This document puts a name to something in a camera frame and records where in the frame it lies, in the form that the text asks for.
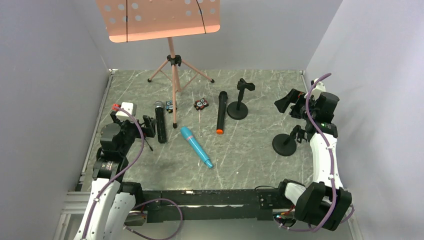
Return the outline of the blue microphone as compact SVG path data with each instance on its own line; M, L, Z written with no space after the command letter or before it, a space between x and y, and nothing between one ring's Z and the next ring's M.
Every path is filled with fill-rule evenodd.
M201 145L198 143L198 141L195 139L193 133L191 130L183 126L180 129L182 137L189 143L189 145L193 148L193 150L198 155L199 159L209 168L212 169L214 165L212 164L209 156L206 154L206 152L203 150Z

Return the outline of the black shock mount tripod stand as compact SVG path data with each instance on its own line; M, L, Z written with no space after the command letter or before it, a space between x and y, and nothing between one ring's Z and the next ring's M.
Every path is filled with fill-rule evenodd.
M146 138L144 138L144 144L148 146L148 148L150 149L150 151L152 151L152 152L154 151Z

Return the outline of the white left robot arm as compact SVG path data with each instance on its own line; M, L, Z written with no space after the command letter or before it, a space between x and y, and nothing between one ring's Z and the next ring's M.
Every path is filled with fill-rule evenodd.
M91 191L76 240L116 239L131 209L144 199L141 184L125 182L122 171L130 166L127 153L135 140L155 137L156 120L144 115L137 127L128 119L120 120L114 112L110 116L113 122L100 131Z

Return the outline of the black silver-grille microphone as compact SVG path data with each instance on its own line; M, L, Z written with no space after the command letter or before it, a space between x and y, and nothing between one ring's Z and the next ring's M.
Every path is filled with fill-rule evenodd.
M154 111L156 118L157 139L159 143L164 144L167 142L167 132L164 115L164 104L162 101L158 100L154 103Z

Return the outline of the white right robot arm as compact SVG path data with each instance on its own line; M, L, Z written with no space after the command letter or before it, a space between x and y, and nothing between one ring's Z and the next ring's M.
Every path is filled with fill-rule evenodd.
M338 129L332 123L339 98L329 92L307 98L307 93L291 89L275 101L280 113L290 109L289 115L306 121L305 128L296 125L289 134L281 133L272 140L274 151L291 156L302 141L312 150L313 176L309 186L284 180L278 190L294 205L294 218L329 231L337 229L352 203L339 177L336 146Z

